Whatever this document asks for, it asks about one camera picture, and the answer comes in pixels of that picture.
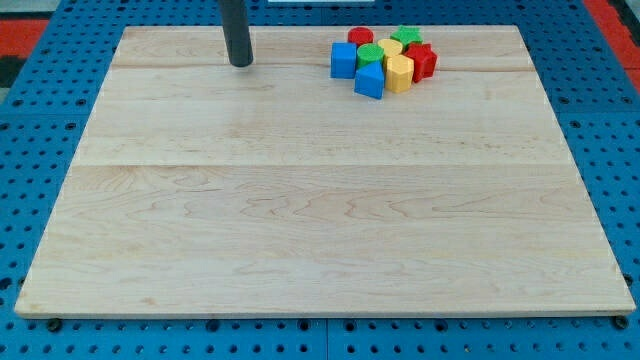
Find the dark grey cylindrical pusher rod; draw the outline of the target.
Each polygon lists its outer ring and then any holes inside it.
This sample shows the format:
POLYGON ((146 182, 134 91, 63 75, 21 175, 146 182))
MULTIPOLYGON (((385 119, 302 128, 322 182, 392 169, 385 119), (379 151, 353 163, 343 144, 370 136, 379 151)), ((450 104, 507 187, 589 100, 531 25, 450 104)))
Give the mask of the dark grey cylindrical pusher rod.
POLYGON ((243 68, 253 63, 247 7, 244 0, 218 0, 228 59, 243 68))

